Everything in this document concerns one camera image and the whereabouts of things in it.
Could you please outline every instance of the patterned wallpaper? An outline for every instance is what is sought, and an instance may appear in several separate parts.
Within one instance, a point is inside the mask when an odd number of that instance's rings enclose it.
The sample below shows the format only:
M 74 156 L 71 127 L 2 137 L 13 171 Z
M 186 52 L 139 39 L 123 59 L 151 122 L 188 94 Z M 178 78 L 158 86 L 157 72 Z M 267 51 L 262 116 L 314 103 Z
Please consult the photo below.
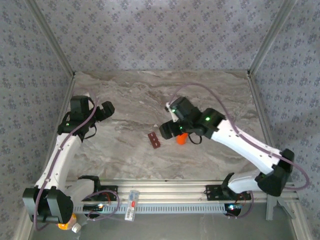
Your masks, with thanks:
M 37 0 L 72 68 L 249 69 L 282 0 Z
M 39 177 L 70 78 L 23 0 L 0 1 L 0 239 Z
M 298 1 L 255 76 L 278 147 L 292 149 L 311 185 L 299 192 L 320 239 L 320 3 Z M 298 171 L 292 177 L 304 178 Z

